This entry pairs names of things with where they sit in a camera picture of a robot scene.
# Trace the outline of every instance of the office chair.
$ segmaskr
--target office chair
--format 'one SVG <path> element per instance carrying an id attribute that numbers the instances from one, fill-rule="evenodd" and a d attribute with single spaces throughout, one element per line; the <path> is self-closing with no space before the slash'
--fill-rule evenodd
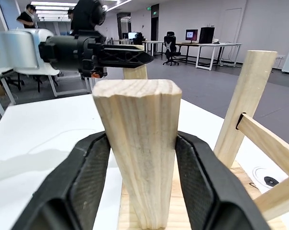
<path id="1" fill-rule="evenodd" d="M 174 36 L 174 32 L 167 32 L 167 36 L 164 37 L 164 44 L 166 47 L 166 57 L 167 61 L 163 63 L 168 64 L 170 63 L 170 66 L 172 66 L 172 63 L 179 65 L 177 61 L 173 60 L 174 56 L 179 56 L 181 53 L 177 52 L 177 47 L 176 47 L 176 41 L 177 38 Z"/>
<path id="2" fill-rule="evenodd" d="M 5 72 L 4 74 L 11 74 L 13 73 L 13 70 L 9 70 L 7 72 Z M 24 81 L 20 80 L 20 73 L 17 73 L 17 79 L 11 79 L 11 77 L 6 77 L 4 76 L 6 83 L 8 85 L 14 85 L 18 88 L 18 90 L 21 90 L 21 85 L 24 85 Z"/>

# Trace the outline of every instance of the ceiling light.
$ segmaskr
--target ceiling light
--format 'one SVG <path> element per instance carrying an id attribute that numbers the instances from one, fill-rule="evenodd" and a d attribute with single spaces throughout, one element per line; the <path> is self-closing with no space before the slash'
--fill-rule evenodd
<path id="1" fill-rule="evenodd" d="M 58 10 L 58 11 L 67 11 L 69 7 L 59 7 L 59 6 L 36 6 L 37 10 Z"/>
<path id="2" fill-rule="evenodd" d="M 39 18 L 44 17 L 44 18 L 55 18 L 55 17 L 59 17 L 59 18 L 68 18 L 67 14 L 39 14 L 38 15 Z"/>
<path id="3" fill-rule="evenodd" d="M 67 14 L 67 11 L 36 11 L 36 14 Z"/>
<path id="4" fill-rule="evenodd" d="M 121 3 L 119 3 L 119 4 L 117 4 L 117 5 L 113 6 L 113 7 L 110 7 L 107 11 L 111 11 L 111 10 L 113 10 L 113 9 L 119 7 L 119 6 L 122 6 L 122 5 L 124 5 L 124 4 L 126 4 L 126 3 L 130 2 L 130 1 L 132 1 L 132 0 L 127 0 L 127 1 L 121 2 Z"/>
<path id="5" fill-rule="evenodd" d="M 47 2 L 47 1 L 32 1 L 32 5 L 34 6 L 76 6 L 76 3 L 68 3 L 68 2 Z"/>

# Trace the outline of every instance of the robotic arm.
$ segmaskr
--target robotic arm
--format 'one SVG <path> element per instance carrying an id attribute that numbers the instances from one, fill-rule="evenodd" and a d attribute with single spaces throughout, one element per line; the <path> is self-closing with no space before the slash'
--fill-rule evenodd
<path id="1" fill-rule="evenodd" d="M 56 75 L 78 70 L 84 77 L 104 76 L 104 67 L 136 68 L 153 60 L 134 46 L 106 45 L 95 31 L 105 20 L 99 0 L 80 0 L 74 9 L 74 36 L 54 36 L 46 29 L 0 32 L 0 76 L 13 69 L 22 74 Z"/>

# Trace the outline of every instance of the computer monitor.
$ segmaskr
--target computer monitor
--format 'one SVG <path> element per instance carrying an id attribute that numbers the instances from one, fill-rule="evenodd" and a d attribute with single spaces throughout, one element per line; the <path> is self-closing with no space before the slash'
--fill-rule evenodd
<path id="1" fill-rule="evenodd" d="M 198 40 L 198 30 L 186 30 L 186 40 L 187 41 L 197 41 Z"/>
<path id="2" fill-rule="evenodd" d="M 137 32 L 129 32 L 128 36 L 129 36 L 129 39 L 133 39 L 136 37 L 136 34 Z"/>

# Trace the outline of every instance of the man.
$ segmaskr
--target man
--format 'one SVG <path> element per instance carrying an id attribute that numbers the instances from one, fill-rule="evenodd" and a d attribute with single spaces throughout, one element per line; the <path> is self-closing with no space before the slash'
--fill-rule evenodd
<path id="1" fill-rule="evenodd" d="M 68 10 L 68 18 L 71 19 L 70 33 L 73 34 L 74 25 L 73 25 L 73 10 L 72 9 Z"/>
<path id="2" fill-rule="evenodd" d="M 34 14 L 36 13 L 36 8 L 28 4 L 26 6 L 26 11 L 22 12 L 17 18 L 17 21 L 24 25 L 25 29 L 35 29 L 37 28 L 37 23 L 34 21 Z"/>

